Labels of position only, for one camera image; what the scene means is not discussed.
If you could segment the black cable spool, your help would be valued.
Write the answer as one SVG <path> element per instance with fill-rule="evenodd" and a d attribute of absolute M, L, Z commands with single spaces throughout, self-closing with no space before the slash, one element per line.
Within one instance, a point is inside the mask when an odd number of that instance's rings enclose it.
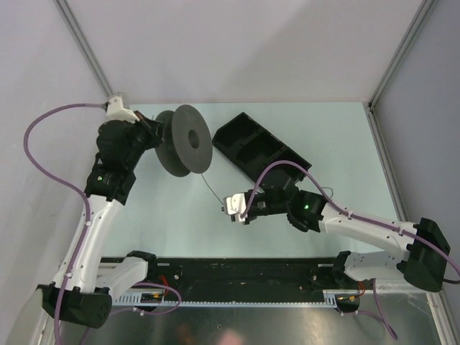
<path fill-rule="evenodd" d="M 161 165 L 175 177 L 202 174 L 211 166 L 213 145 L 201 113 L 191 105 L 161 112 L 156 120 L 163 125 L 163 143 L 155 148 Z"/>

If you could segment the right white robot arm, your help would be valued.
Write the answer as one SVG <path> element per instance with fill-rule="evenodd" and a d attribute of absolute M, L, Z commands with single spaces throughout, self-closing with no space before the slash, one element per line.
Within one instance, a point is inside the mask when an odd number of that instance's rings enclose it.
<path fill-rule="evenodd" d="M 234 220 L 248 224 L 258 216 L 284 213 L 298 230 L 337 234 L 377 247 L 376 252 L 341 252 L 331 271 L 339 288 L 362 280 L 404 279 L 428 292 L 441 290 L 450 246 L 438 224 L 427 218 L 418 223 L 372 218 L 339 208 L 321 194 L 296 188 L 233 195 L 228 200 Z"/>

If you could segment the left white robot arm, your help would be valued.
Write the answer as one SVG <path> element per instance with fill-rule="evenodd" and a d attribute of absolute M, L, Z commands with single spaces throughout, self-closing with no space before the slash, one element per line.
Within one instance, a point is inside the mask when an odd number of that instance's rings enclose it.
<path fill-rule="evenodd" d="M 100 328 L 112 303 L 131 286 L 153 286 L 155 256 L 131 252 L 114 270 L 98 275 L 104 245 L 136 180 L 141 156 L 163 142 L 164 125 L 136 113 L 133 122 L 111 120 L 98 129 L 98 152 L 83 191 L 83 214 L 63 265 L 49 285 L 39 285 L 42 308 L 56 321 Z"/>

